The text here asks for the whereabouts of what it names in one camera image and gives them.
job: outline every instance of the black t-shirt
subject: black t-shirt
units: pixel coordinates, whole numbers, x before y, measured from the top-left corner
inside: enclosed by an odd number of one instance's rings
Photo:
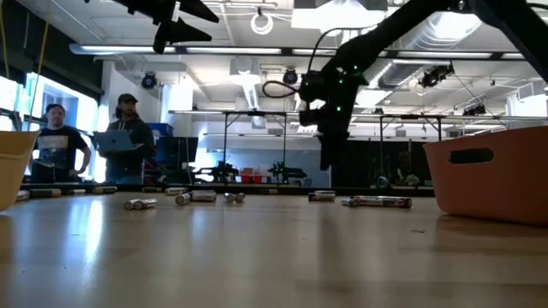
[[[72,128],[43,128],[34,150],[40,150],[39,160],[42,163],[53,164],[56,169],[74,169],[76,149],[87,148],[86,141],[80,133]]]

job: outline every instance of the black cap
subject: black cap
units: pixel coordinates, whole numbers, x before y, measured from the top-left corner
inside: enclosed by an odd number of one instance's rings
[[[63,113],[65,113],[65,108],[60,105],[60,104],[49,104],[45,107],[45,113],[48,113],[50,112],[50,110],[54,109],[54,108],[61,108],[61,110],[63,111]]]
[[[137,100],[137,98],[135,98],[135,96],[129,94],[129,93],[124,93],[122,95],[120,95],[118,97],[118,103],[121,103],[121,102],[133,102],[133,103],[137,103],[139,102]]]

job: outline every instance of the red object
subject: red object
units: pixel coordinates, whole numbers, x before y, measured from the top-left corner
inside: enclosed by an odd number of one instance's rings
[[[548,127],[530,127],[424,145],[441,210],[548,226]],[[451,163],[455,151],[489,149],[487,163]]]

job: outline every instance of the man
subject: man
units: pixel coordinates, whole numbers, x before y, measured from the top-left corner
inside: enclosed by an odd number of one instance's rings
[[[143,159],[154,154],[154,137],[152,130],[139,118],[135,105],[137,99],[131,94],[122,94],[118,98],[116,119],[107,130],[123,129],[128,131],[131,143],[142,146],[132,151],[102,152],[106,158],[106,181],[116,184],[142,185]]]
[[[39,160],[33,162],[33,156],[31,156],[28,161],[31,181],[36,183],[77,181],[77,176],[86,171],[92,152],[80,133],[64,126],[65,109],[60,104],[49,104],[45,108],[45,116],[48,126],[40,131],[34,145],[34,150],[40,152]],[[78,170],[74,169],[76,149],[84,153],[84,161]]]

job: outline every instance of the tan basket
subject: tan basket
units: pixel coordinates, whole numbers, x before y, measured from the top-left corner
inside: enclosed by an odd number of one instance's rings
[[[446,213],[548,226],[548,127],[511,129],[424,145],[436,200]],[[455,151],[487,149],[483,163],[452,163]]]
[[[0,210],[7,210],[17,200],[28,158],[40,131],[0,132]]]

